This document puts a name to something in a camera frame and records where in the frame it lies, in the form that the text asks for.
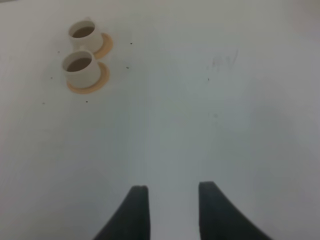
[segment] cup rim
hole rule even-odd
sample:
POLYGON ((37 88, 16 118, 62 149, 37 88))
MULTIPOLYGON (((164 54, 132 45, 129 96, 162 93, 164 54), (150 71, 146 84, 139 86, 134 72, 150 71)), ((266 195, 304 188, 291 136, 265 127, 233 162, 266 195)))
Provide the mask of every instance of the cup rim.
POLYGON ((94 32, 95 32, 95 30, 97 29, 97 26, 96 26, 96 23, 94 22, 94 21, 92 21, 92 20, 81 20, 81 21, 77 21, 77 22, 75 22, 74 24, 72 24, 70 27, 69 27, 69 29, 68 29, 68 35, 69 35, 69 37, 72 39, 72 40, 74 40, 74 41, 80 41, 80 40, 83 40, 83 39, 86 39, 86 38, 88 38, 88 37, 90 37, 92 34, 94 34, 94 32), (87 35, 87 36, 83 36, 83 37, 73 37, 71 34, 70 34, 70 31, 71 31, 71 29, 75 26, 75 25, 77 25, 77 24, 80 24, 80 23, 83 23, 83 22, 89 22, 89 23, 92 23, 93 25, 94 25, 94 30, 89 34, 89 35, 87 35))
POLYGON ((79 74, 79 73, 82 73, 84 72, 85 70, 87 70, 94 62, 94 59, 95 59, 95 56, 92 54, 92 52, 88 51, 88 50, 77 50, 77 51, 74 51, 70 54, 68 54, 62 61, 62 64, 61 64, 61 67, 62 67, 62 70, 64 73, 68 74, 68 75, 76 75, 76 74, 79 74), (89 53, 90 56, 91 56, 91 62, 89 63, 88 66, 86 66, 85 68, 79 70, 79 71, 67 71, 65 70, 64 68, 64 65, 65 65, 65 61, 73 54, 77 54, 77 53, 81 53, 81 52, 86 52, 86 53, 89 53))

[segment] white cup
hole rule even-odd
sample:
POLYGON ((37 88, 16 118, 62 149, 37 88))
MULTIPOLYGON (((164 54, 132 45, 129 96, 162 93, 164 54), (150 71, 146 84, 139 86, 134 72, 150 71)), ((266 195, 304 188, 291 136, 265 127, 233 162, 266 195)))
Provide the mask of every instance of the white cup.
POLYGON ((68 35, 74 51, 84 47, 95 53, 104 44, 104 39, 98 26, 89 17, 73 24, 69 28, 68 35))
POLYGON ((88 50, 78 50, 69 54, 62 62, 62 71, 66 81, 79 89, 91 87, 101 77, 98 62, 88 50))

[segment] cup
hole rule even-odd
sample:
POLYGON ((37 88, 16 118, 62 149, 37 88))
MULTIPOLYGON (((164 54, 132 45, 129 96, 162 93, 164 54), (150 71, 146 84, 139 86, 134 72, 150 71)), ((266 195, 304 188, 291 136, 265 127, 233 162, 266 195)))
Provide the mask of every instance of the cup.
POLYGON ((69 54, 62 62, 62 71, 66 81, 78 89, 91 87, 101 77, 94 55, 84 49, 69 54))
POLYGON ((104 44, 98 26, 89 17, 73 24, 69 28, 68 35, 74 51, 84 47, 92 53, 96 53, 104 44))

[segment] white table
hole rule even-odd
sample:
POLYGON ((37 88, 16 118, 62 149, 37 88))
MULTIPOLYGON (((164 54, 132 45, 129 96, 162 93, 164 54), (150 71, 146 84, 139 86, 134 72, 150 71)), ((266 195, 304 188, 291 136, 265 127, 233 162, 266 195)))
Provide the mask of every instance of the white table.
POLYGON ((318 2, 0 3, 0 239, 90 240, 147 185, 152 240, 197 240, 215 181, 270 237, 318 240, 318 2), (86 16, 114 48, 78 95, 60 66, 86 16))

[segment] coffee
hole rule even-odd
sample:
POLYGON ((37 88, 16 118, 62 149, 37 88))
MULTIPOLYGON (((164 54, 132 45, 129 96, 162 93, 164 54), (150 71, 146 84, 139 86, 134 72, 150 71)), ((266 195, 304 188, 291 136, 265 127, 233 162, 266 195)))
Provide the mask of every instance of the coffee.
POLYGON ((91 63, 90 58, 79 58, 68 66, 67 71, 68 72, 80 71, 82 69, 85 69, 87 66, 89 66, 90 63, 91 63))
POLYGON ((80 28, 79 30, 77 30, 72 37, 74 38, 83 38, 86 37, 88 35, 90 35, 93 31, 95 30, 95 28, 93 26, 86 26, 83 28, 80 28))

